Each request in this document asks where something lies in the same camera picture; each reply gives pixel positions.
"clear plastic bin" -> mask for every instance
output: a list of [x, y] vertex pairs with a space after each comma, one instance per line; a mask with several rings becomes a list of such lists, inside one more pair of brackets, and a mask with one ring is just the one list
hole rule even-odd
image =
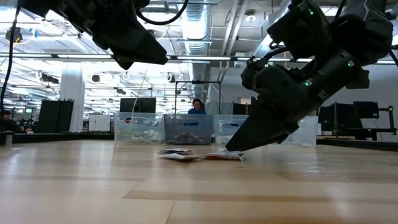
[[116, 142], [164, 142], [163, 115], [155, 113], [119, 113], [114, 116]]
[[213, 126], [216, 133], [216, 144], [226, 145], [248, 116], [249, 115], [215, 115]]
[[317, 145], [318, 116], [306, 116], [298, 122], [298, 130], [282, 142], [284, 145], [313, 146]]
[[166, 144], [211, 144], [213, 115], [165, 114], [164, 124]]

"person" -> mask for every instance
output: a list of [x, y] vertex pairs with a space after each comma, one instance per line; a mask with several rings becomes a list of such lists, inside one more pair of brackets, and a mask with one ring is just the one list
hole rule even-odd
[[10, 111], [4, 111], [0, 122], [0, 131], [21, 132], [24, 131], [24, 127], [19, 126], [16, 121], [11, 119]]
[[206, 114], [206, 110], [201, 107], [201, 101], [194, 99], [192, 101], [193, 108], [188, 111], [188, 114]]

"white cabinet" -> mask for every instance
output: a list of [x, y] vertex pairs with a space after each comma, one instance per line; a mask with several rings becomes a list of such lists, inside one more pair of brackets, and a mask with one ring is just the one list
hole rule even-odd
[[110, 131], [111, 115], [90, 115], [88, 131]]

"green led light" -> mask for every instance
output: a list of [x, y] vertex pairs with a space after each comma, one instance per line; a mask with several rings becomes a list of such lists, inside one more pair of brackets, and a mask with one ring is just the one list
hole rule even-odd
[[351, 60], [351, 61], [349, 61], [349, 62], [348, 62], [348, 66], [349, 66], [349, 67], [352, 67], [352, 66], [354, 66], [354, 62], [353, 62], [352, 60]]

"man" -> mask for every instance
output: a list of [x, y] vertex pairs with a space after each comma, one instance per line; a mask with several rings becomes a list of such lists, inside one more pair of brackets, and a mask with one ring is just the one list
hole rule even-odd
[[0, 131], [24, 131], [24, 127], [19, 126], [16, 121], [11, 119], [10, 111], [3, 111], [2, 119], [0, 120]]

